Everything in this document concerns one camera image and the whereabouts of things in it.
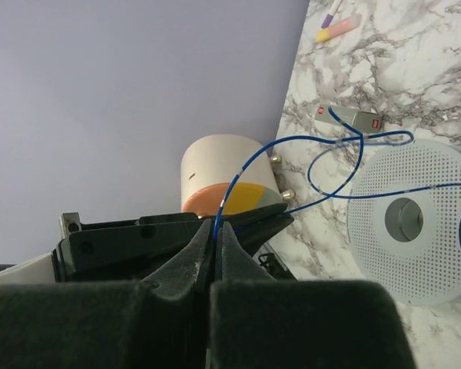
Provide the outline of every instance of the silver bolt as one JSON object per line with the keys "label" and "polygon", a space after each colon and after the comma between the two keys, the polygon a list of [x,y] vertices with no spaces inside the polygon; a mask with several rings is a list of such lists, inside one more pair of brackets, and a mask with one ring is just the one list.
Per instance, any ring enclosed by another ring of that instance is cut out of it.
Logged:
{"label": "silver bolt", "polygon": [[290,201],[292,199],[295,198],[295,192],[294,190],[285,190],[284,192],[282,192],[280,194],[280,196],[282,197],[282,199],[284,199],[285,201]]}
{"label": "silver bolt", "polygon": [[270,156],[270,161],[272,163],[281,163],[282,162],[282,157],[279,155],[271,155]]}

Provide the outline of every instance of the purple marker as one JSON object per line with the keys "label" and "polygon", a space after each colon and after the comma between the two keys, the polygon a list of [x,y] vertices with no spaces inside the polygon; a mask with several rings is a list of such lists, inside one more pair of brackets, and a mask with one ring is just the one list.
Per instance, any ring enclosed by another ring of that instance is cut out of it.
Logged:
{"label": "purple marker", "polygon": [[331,5],[330,10],[328,11],[328,14],[326,14],[326,18],[323,21],[323,24],[321,25],[321,28],[326,28],[328,25],[330,25],[331,21],[333,20],[333,16],[338,10],[338,7],[340,6],[342,0],[335,0],[333,4]]}

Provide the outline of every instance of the plain gray background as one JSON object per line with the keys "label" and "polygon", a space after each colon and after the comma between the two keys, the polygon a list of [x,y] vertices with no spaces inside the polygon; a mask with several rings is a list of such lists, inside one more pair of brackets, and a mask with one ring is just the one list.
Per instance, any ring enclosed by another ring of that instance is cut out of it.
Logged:
{"label": "plain gray background", "polygon": [[0,263],[180,209],[184,150],[274,139],[308,0],[0,0]]}

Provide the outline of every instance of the perforated surface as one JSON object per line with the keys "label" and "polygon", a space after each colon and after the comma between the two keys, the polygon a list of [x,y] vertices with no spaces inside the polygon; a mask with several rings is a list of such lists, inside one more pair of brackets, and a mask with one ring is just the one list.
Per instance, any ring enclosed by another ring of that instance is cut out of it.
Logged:
{"label": "perforated surface", "polygon": [[[428,140],[386,148],[357,175],[352,195],[461,182],[459,151],[461,148]],[[397,198],[410,198],[422,209],[422,231],[409,242],[396,241],[386,231],[384,215]],[[461,297],[461,187],[352,200],[347,216],[352,252],[360,270],[398,301],[432,305]]]}

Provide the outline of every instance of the blue cable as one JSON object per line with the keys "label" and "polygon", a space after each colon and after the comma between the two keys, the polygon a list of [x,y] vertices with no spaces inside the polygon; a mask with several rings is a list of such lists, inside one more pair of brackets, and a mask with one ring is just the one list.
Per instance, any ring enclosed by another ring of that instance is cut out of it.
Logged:
{"label": "blue cable", "polygon": [[[217,236],[218,236],[218,229],[220,227],[220,223],[221,223],[221,218],[222,218],[222,213],[224,211],[224,206],[229,198],[229,196],[231,195],[231,192],[232,190],[234,189],[234,186],[236,185],[237,181],[239,180],[239,178],[241,177],[241,175],[243,174],[243,172],[251,165],[251,163],[256,160],[256,158],[258,156],[260,156],[261,154],[263,154],[263,152],[265,152],[268,148],[271,148],[275,145],[278,145],[278,144],[281,144],[283,142],[287,142],[287,141],[294,141],[294,140],[306,140],[306,141],[316,141],[316,142],[319,142],[319,143],[323,143],[323,144],[328,144],[328,145],[335,145],[333,148],[329,148],[325,151],[323,151],[321,154],[319,154],[318,156],[315,157],[315,159],[311,162],[310,166],[309,166],[309,169],[307,170],[307,180],[309,181],[310,185],[312,186],[312,188],[324,195],[323,198],[321,198],[320,200],[317,200],[317,201],[313,201],[309,204],[306,204],[306,205],[303,205],[303,206],[300,206],[298,208],[295,208],[295,209],[292,209],[292,210],[289,210],[289,211],[286,211],[284,214],[291,214],[291,213],[294,213],[296,211],[299,211],[299,210],[303,210],[305,208],[309,208],[311,206],[314,206],[316,204],[319,204],[325,200],[327,200],[328,198],[342,198],[342,199],[347,199],[347,200],[358,200],[358,199],[368,199],[368,198],[381,198],[381,197],[387,197],[387,196],[394,196],[394,195],[397,195],[397,194],[403,194],[403,193],[410,193],[410,192],[418,192],[418,191],[426,191],[426,190],[429,190],[429,189],[435,189],[435,188],[445,188],[445,187],[452,187],[452,186],[460,186],[461,187],[461,183],[449,183],[449,184],[436,184],[434,186],[424,186],[424,187],[419,187],[419,188],[412,188],[410,190],[403,190],[403,191],[392,191],[392,192],[386,192],[386,193],[383,193],[383,194],[371,194],[371,195],[364,195],[364,196],[344,196],[344,195],[338,195],[337,193],[339,191],[341,191],[348,183],[350,183],[350,181],[352,180],[353,176],[356,174],[356,172],[358,171],[359,167],[360,167],[360,163],[362,162],[362,157],[363,157],[363,149],[364,149],[364,146],[365,145],[390,145],[390,146],[399,146],[399,145],[406,145],[406,144],[409,144],[410,142],[413,141],[414,137],[413,137],[413,134],[410,132],[410,131],[403,131],[403,130],[400,130],[400,131],[391,131],[391,132],[383,132],[383,133],[378,133],[378,134],[375,134],[375,135],[366,135],[364,137],[364,134],[358,130],[356,130],[354,127],[348,125],[346,122],[344,122],[342,119],[340,119],[340,117],[338,117],[337,114],[335,114],[335,112],[333,111],[332,108],[328,108],[328,112],[331,114],[331,116],[336,120],[338,121],[343,127],[345,127],[347,130],[349,130],[350,132],[353,132],[355,135],[354,136],[351,136],[351,137],[346,137],[346,138],[341,138],[339,140],[327,140],[325,138],[318,138],[318,137],[314,137],[314,136],[306,136],[306,135],[298,135],[298,136],[289,136],[289,137],[284,137],[284,138],[279,138],[275,141],[272,141],[268,144],[266,144],[265,146],[263,146],[260,150],[256,151],[256,153],[254,153],[254,155],[252,155],[245,163],[244,165],[242,166],[240,172],[238,174],[235,175],[234,179],[232,180],[232,182],[229,184],[229,187],[227,188],[226,192],[225,192],[225,195],[224,195],[224,198],[222,199],[222,202],[218,208],[218,211],[217,211],[217,215],[215,217],[215,222],[214,222],[214,231],[213,231],[213,239],[214,241],[217,240]],[[402,141],[402,142],[365,142],[364,138],[366,139],[372,139],[372,138],[382,138],[382,137],[389,137],[389,136],[394,136],[394,135],[408,135],[409,136],[409,140],[407,141]],[[332,151],[332,150],[337,150],[338,148],[342,148],[342,147],[345,147],[346,145],[359,145],[360,148],[359,148],[359,155],[358,155],[358,159],[357,159],[357,162],[352,170],[352,172],[350,173],[350,175],[348,176],[348,178],[345,180],[344,183],[342,183],[336,190],[334,190],[333,192],[331,193],[327,193],[327,192],[324,192],[324,191],[321,191],[311,180],[310,178],[310,173],[311,173],[311,170],[312,170],[312,167],[314,165],[314,163],[316,163],[323,155],[325,155],[326,153]],[[461,250],[461,218],[459,220],[459,230],[458,230],[458,239],[459,239],[459,249]]]}

